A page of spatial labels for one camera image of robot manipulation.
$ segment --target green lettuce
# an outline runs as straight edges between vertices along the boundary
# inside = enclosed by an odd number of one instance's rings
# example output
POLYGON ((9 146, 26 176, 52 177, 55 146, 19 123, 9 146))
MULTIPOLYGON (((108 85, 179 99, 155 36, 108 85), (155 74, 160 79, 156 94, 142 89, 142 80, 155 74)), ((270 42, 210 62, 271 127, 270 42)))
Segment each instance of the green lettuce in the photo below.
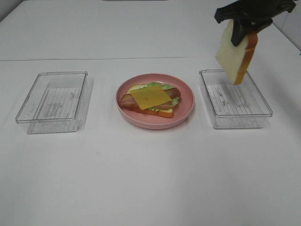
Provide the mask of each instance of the green lettuce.
POLYGON ((173 98, 171 101, 172 106, 176 106, 179 103, 180 97, 173 98))
POLYGON ((163 90, 175 88, 174 86, 170 86, 169 84, 163 84, 160 82, 151 82, 147 84, 145 87, 153 87, 153 86, 160 86, 163 90))
POLYGON ((155 108, 155 107, 150 107, 149 110, 150 110, 150 111, 155 111, 155 112, 157 112, 157 111, 159 111, 160 109, 159 109, 159 108, 155 108))

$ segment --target plastic container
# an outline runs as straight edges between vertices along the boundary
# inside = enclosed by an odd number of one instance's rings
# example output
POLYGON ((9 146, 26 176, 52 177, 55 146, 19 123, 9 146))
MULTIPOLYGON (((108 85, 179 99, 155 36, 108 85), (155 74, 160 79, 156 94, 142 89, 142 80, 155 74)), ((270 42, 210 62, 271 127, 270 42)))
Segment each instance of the plastic container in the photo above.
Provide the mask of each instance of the plastic container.
POLYGON ((273 115, 248 72, 240 85, 232 85, 224 70, 202 70, 199 74, 214 128, 262 128, 273 115))
POLYGON ((27 134, 74 132, 85 123, 89 101, 87 72, 40 73, 16 123, 27 134))

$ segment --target pink plate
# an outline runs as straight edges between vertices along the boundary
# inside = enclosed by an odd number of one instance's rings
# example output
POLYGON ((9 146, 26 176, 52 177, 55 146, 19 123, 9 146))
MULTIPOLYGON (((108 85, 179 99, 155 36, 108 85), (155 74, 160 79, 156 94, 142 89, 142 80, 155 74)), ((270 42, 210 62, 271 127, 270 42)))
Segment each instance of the pink plate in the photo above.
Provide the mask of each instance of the pink plate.
POLYGON ((142 74, 124 82, 116 93, 117 107, 122 116, 130 123, 147 129, 167 129, 183 122, 191 113, 194 106, 194 95, 191 88, 182 80, 167 74, 142 74), (174 109, 172 118, 164 118, 156 115, 146 115, 120 108, 118 101, 127 93, 128 89, 136 84, 147 84, 152 81, 167 83, 175 86, 181 92, 179 106, 174 109))

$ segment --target bacon strip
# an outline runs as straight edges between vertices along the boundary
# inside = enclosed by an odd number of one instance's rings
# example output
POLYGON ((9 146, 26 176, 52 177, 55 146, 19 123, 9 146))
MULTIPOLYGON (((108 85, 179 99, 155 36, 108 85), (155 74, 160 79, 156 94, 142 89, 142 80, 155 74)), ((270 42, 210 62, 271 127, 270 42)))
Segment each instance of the bacon strip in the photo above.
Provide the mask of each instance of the bacon strip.
MULTIPOLYGON (((181 93, 177 88, 167 89, 167 90, 165 90, 165 92, 170 96, 170 98, 176 98, 176 97, 181 96, 181 93)), ((121 98, 121 100, 119 101, 119 106, 120 107, 138 107, 138 104, 135 102, 134 98, 129 93, 129 94, 125 94, 121 98)), ((166 102, 164 104, 154 106, 154 107, 166 110, 166 109, 171 108, 172 104, 171 104, 171 102, 166 102)))

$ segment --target yellow cheese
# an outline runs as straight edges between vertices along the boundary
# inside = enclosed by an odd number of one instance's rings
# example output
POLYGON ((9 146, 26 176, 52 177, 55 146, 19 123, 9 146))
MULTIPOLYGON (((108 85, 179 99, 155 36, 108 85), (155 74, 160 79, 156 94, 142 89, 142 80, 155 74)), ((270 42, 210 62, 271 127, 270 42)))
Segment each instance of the yellow cheese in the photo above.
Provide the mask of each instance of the yellow cheese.
POLYGON ((160 86, 134 89, 131 94, 141 110, 172 101, 160 86))

